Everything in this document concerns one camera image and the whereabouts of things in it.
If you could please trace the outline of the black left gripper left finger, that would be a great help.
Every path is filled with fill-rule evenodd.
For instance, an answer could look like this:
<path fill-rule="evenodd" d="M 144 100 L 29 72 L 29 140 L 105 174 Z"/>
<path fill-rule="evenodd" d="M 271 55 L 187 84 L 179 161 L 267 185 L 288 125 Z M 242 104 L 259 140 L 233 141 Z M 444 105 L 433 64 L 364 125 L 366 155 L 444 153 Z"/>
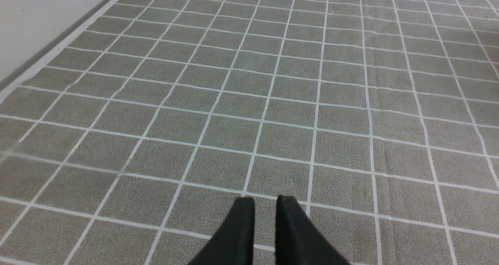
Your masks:
<path fill-rule="evenodd" d="M 189 264 L 251 265 L 254 230 L 254 200 L 249 197 L 236 198 L 221 226 Z"/>

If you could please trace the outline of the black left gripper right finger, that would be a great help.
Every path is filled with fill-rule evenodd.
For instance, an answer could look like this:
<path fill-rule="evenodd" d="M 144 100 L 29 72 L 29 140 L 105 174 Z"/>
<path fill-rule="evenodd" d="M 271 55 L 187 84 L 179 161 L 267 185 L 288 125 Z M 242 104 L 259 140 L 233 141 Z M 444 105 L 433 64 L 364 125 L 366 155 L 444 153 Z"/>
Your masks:
<path fill-rule="evenodd" d="M 277 265 L 348 265 L 307 217 L 293 196 L 278 196 Z"/>

